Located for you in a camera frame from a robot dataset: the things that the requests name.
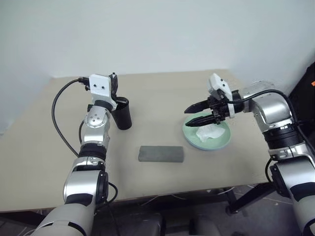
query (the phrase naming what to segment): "black cylinder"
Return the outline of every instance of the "black cylinder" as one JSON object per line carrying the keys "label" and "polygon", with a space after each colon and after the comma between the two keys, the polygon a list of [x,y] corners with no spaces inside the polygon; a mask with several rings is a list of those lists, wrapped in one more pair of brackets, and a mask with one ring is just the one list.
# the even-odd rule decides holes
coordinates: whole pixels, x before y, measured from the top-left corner
{"label": "black cylinder", "polygon": [[268,130],[263,132],[263,135],[269,149],[289,147],[303,142],[303,138],[297,131],[297,127],[291,124],[288,124],[285,129],[275,128]]}
{"label": "black cylinder", "polygon": [[117,108],[112,111],[112,116],[117,127],[121,130],[129,129],[132,126],[129,101],[125,97],[117,97]]}

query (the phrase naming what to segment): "gray sponge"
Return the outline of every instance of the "gray sponge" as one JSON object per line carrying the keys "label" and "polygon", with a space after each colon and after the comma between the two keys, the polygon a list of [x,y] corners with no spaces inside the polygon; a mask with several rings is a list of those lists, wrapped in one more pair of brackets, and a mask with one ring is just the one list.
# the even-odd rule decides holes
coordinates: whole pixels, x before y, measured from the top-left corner
{"label": "gray sponge", "polygon": [[139,161],[146,162],[183,162],[183,147],[177,146],[141,146]]}

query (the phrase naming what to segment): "white wall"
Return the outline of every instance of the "white wall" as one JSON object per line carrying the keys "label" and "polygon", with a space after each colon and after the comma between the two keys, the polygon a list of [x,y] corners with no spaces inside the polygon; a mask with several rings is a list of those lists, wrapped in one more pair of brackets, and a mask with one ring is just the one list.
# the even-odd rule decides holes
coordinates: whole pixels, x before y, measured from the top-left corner
{"label": "white wall", "polygon": [[0,131],[52,76],[229,68],[288,91],[315,59],[315,1],[1,0],[0,55]]}

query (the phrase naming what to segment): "black stand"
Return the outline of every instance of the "black stand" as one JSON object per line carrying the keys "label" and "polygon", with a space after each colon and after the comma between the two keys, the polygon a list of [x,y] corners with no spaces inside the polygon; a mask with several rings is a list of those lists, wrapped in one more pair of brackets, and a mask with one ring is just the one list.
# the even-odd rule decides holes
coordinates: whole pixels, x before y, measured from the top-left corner
{"label": "black stand", "polygon": [[232,214],[238,213],[238,211],[242,208],[257,202],[258,200],[266,197],[275,190],[276,189],[274,185],[271,183],[260,183],[249,192],[247,192],[244,196],[230,203],[230,205],[226,208],[226,212]]}

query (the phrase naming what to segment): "black cup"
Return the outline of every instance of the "black cup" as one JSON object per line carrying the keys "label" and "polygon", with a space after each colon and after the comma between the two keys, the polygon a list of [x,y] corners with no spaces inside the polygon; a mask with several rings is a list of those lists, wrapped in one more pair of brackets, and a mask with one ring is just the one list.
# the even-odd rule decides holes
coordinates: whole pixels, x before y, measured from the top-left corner
{"label": "black cup", "polygon": [[117,127],[121,130],[129,129],[132,126],[129,101],[125,97],[117,97],[117,108],[112,111],[112,116]]}

